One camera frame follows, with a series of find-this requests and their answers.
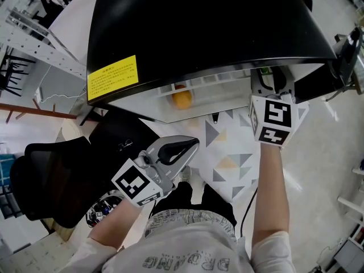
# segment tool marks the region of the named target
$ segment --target white cube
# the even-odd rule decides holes
[[[249,116],[258,142],[282,147],[296,130],[297,107],[290,102],[253,95]]]

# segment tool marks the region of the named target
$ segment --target shirt sleeve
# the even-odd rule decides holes
[[[106,261],[116,253],[117,250],[115,248],[104,246],[91,238],[87,238],[59,273],[91,273],[100,271]]]
[[[251,252],[251,265],[255,273],[296,273],[288,233],[280,231],[257,243]]]

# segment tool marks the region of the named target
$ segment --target black pants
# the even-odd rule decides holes
[[[187,182],[179,182],[176,190],[165,199],[160,200],[153,208],[151,215],[168,209],[209,210],[225,217],[235,227],[233,207],[227,203],[214,189],[206,184],[201,204],[191,204],[192,187]]]

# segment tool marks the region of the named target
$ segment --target wooden beam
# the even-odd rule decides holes
[[[35,99],[33,98],[32,100],[33,100],[35,107],[40,110],[40,107],[39,107],[38,103],[35,101]]]
[[[9,122],[12,114],[13,114],[13,110],[10,110],[9,115],[7,116],[6,121],[5,121],[6,124]]]
[[[68,118],[68,119],[77,118],[77,116],[72,115],[72,114],[58,113],[58,112],[52,112],[52,111],[48,111],[48,110],[35,109],[35,108],[3,104],[3,103],[0,103],[0,110],[9,110],[9,111],[20,112],[20,113],[29,113],[29,114],[59,117],[59,118]]]
[[[20,117],[26,115],[26,113],[20,113],[19,115],[17,115],[17,117],[15,117],[16,120],[18,120]]]

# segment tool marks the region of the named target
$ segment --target gray triangle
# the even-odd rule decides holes
[[[200,175],[200,169],[198,169],[198,168],[192,168],[191,167],[191,175],[196,175],[196,176],[200,176],[201,177],[201,175]]]
[[[228,114],[228,116],[230,116],[232,119],[234,119],[234,114],[233,114],[233,110],[225,110],[225,112]]]
[[[214,181],[214,182],[226,182],[226,180],[223,177],[221,177],[221,175],[218,172],[216,172],[215,169],[214,169],[214,173],[212,175],[212,181]]]
[[[240,167],[246,162],[247,159],[250,158],[252,154],[241,154],[240,155]]]
[[[243,189],[245,186],[237,186],[237,187],[233,187],[233,194],[232,194],[232,198],[234,198],[240,191],[241,189]]]
[[[302,115],[305,113],[304,108],[298,108],[298,119],[301,119]]]
[[[250,169],[251,167],[240,168],[239,180],[241,180],[241,178],[243,178],[245,174],[249,172]]]
[[[240,155],[229,155],[229,158],[234,161],[234,163],[240,167]]]
[[[248,121],[246,121],[245,118],[241,116],[241,114],[239,114],[239,118],[240,118],[240,126],[250,126]]]
[[[213,142],[219,135],[218,131],[214,129],[210,123],[206,121],[206,147]]]

